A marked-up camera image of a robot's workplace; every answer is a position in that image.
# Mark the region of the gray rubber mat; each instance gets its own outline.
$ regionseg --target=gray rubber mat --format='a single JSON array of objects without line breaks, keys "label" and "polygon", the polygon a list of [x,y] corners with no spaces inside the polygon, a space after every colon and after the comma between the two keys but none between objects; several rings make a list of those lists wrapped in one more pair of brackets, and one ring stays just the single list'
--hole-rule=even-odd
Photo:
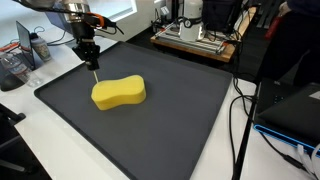
[{"label": "gray rubber mat", "polygon": [[92,72],[80,65],[35,95],[131,179],[189,179],[231,82],[231,74],[117,43],[99,58],[100,80],[138,74],[147,98],[100,111]]}]

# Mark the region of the sponge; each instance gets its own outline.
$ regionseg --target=sponge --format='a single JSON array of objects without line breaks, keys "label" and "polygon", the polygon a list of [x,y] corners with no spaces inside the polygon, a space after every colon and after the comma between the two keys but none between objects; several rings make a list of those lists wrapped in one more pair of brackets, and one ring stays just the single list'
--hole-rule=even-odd
[{"label": "sponge", "polygon": [[100,110],[123,104],[139,104],[146,98],[143,78],[133,75],[119,80],[100,81],[93,87],[91,98]]}]

